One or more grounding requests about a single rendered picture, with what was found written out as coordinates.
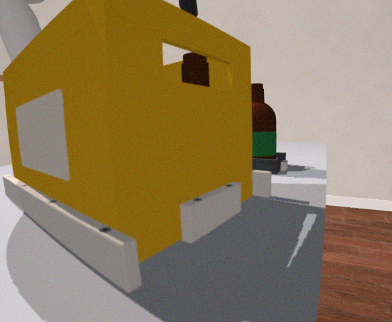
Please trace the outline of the brown bottle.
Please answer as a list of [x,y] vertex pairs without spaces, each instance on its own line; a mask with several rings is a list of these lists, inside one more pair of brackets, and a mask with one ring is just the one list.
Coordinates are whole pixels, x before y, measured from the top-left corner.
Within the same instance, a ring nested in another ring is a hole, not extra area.
[[209,87],[207,57],[190,52],[183,55],[182,82]]
[[265,103],[262,83],[251,84],[253,158],[276,159],[276,115]]

